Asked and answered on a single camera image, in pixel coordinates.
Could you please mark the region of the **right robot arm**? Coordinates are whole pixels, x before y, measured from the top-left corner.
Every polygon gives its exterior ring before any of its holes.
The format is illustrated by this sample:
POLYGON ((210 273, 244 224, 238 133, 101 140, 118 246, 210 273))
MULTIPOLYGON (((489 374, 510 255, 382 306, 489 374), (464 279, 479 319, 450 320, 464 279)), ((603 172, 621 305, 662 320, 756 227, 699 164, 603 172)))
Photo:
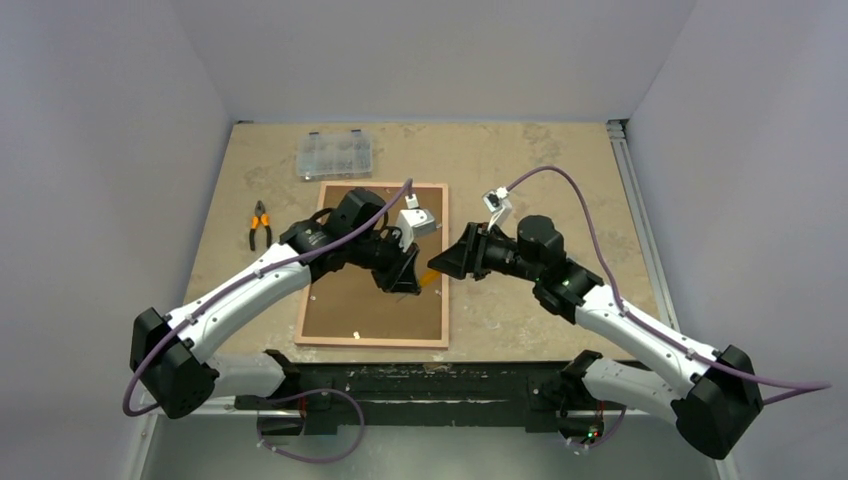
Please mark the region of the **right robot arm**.
POLYGON ((705 456, 725 459, 764 407, 750 356, 730 345, 719 351, 687 339, 616 298, 602 278, 568 257, 564 237, 541 215, 520 220, 511 238, 499 227, 470 223, 460 239, 428 262, 451 278, 492 272, 532 282, 541 307, 601 335, 640 362, 633 368, 584 354, 564 376, 561 392, 576 407, 603 400, 674 425, 705 456))

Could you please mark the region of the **orange handled screwdriver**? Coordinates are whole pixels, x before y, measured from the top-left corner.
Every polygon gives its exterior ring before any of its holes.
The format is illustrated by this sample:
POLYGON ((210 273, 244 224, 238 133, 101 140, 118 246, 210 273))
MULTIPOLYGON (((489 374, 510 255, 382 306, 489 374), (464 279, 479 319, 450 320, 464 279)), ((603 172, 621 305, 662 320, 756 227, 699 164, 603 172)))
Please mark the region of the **orange handled screwdriver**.
POLYGON ((434 270, 427 270, 418 280, 420 291, 433 286, 441 280, 442 274, 434 270))

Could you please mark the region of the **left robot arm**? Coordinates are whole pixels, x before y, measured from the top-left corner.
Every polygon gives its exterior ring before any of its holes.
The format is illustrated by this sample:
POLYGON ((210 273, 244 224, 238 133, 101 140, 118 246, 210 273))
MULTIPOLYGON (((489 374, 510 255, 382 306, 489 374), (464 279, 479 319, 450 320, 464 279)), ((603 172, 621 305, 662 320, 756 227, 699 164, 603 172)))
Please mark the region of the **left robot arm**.
POLYGON ((252 264, 199 299, 133 321, 125 415, 156 409, 182 418, 218 397, 253 396, 284 409, 298 382, 281 354, 224 355, 220 347, 276 302, 346 265, 371 273, 383 292, 417 295, 416 239, 435 231, 406 181, 388 201, 356 187, 335 208, 293 223, 252 264))

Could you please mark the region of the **pink photo frame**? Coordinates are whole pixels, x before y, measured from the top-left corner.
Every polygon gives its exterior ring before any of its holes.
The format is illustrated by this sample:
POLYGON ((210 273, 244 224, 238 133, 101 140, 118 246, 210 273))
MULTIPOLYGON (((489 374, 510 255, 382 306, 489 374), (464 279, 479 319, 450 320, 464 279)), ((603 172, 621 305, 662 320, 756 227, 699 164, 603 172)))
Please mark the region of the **pink photo frame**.
MULTIPOLYGON (((420 278, 426 263, 447 246, 449 187, 414 187, 435 217, 435 233, 416 239, 420 278)), ((380 291, 370 273, 354 267, 330 273, 302 292, 294 341, 303 346, 446 349, 450 342, 449 281, 445 276, 419 295, 380 291)))

